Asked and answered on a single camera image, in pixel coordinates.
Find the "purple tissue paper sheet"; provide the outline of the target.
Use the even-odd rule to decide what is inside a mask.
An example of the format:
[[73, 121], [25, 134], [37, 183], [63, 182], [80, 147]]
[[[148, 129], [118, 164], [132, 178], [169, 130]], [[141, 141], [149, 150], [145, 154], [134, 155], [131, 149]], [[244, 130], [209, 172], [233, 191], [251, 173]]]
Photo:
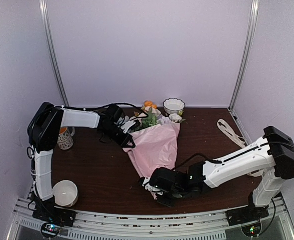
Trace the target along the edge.
[[123, 151], [141, 178], [150, 178], [158, 168], [175, 167], [180, 128], [179, 123], [158, 124], [131, 134], [136, 147]]

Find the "pink flower bunch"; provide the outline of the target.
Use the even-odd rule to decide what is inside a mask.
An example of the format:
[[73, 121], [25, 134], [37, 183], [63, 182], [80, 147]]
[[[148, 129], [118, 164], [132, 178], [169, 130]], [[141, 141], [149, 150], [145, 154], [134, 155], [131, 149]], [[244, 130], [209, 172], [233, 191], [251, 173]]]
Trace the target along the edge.
[[136, 117], [136, 120], [138, 120], [138, 127], [135, 131], [144, 130], [157, 125], [158, 117], [162, 114], [155, 104], [152, 104], [151, 106], [144, 106], [142, 110], [144, 113], [141, 113]]

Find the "orange flower stem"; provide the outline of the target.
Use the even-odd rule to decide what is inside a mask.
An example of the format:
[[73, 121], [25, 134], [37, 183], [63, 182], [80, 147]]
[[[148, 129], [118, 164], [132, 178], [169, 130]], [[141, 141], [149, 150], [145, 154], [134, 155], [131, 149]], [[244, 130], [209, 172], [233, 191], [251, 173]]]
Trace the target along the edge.
[[151, 108], [154, 108], [154, 109], [157, 109], [158, 108], [156, 104], [154, 104], [152, 101], [149, 101], [149, 100], [146, 100], [144, 102], [143, 106], [145, 108], [147, 108], [147, 107], [151, 107]]

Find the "white purple flower bunch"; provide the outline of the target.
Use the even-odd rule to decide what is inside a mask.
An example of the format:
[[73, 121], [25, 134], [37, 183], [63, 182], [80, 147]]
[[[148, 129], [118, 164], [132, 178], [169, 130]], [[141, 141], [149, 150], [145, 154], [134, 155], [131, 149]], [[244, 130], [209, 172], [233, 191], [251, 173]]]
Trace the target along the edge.
[[173, 114], [170, 114], [169, 116], [160, 115], [157, 120], [157, 124], [160, 124], [160, 125], [181, 124], [184, 121], [185, 119], [183, 119], [180, 115], [173, 113]]

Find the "cream ribbon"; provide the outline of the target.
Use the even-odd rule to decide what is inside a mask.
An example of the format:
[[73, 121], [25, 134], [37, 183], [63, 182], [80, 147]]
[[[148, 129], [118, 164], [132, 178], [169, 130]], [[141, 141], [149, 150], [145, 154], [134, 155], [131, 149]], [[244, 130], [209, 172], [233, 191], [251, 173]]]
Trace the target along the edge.
[[[226, 135], [232, 142], [234, 142], [236, 145], [238, 145], [240, 148], [246, 147], [246, 139], [244, 137], [241, 137], [235, 133], [235, 131], [232, 129], [232, 127], [223, 119], [219, 119], [217, 121], [217, 127], [218, 129]], [[250, 172], [247, 175], [250, 177], [262, 177], [264, 174], [264, 170], [258, 170], [254, 172]]]

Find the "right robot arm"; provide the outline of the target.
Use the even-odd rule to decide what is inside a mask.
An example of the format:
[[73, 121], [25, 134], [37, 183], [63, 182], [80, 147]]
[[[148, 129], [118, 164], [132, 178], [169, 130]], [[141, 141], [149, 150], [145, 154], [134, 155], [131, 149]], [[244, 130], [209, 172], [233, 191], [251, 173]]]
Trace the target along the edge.
[[272, 198], [280, 191], [284, 181], [294, 179], [294, 141], [269, 126], [264, 136], [252, 144], [229, 155], [191, 165], [186, 173], [177, 167], [157, 168], [151, 177], [141, 178], [142, 187], [154, 193], [156, 201], [172, 207], [176, 199], [198, 197], [211, 189], [255, 171], [262, 171], [262, 181], [252, 192], [249, 206], [243, 210], [246, 220], [255, 220]]

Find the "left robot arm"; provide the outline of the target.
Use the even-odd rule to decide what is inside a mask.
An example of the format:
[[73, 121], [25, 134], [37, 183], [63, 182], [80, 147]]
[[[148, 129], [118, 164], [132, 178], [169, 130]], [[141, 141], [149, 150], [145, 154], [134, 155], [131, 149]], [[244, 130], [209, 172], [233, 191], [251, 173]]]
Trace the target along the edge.
[[36, 211], [48, 222], [59, 218], [52, 189], [52, 157], [62, 128], [97, 129], [125, 149], [136, 147], [129, 129], [137, 120], [129, 121], [129, 126], [118, 125], [123, 114], [119, 103], [96, 108], [78, 108], [53, 105], [44, 102], [27, 128], [31, 159], [31, 176], [36, 196]]

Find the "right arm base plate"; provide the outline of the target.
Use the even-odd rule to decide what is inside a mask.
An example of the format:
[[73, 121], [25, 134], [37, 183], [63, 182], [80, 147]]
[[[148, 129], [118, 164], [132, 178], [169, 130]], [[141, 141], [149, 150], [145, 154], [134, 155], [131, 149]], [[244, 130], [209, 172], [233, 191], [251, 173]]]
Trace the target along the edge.
[[254, 221], [258, 221], [269, 216], [268, 206], [254, 207], [245, 206], [226, 212], [229, 226], [242, 225]]

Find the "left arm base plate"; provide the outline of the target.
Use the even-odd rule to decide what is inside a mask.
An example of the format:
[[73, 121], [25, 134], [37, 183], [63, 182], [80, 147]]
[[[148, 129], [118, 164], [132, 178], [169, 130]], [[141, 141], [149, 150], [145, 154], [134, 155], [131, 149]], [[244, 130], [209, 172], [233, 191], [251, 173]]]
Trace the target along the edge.
[[54, 223], [62, 227], [73, 227], [77, 213], [73, 210], [36, 206], [32, 217], [43, 222]]

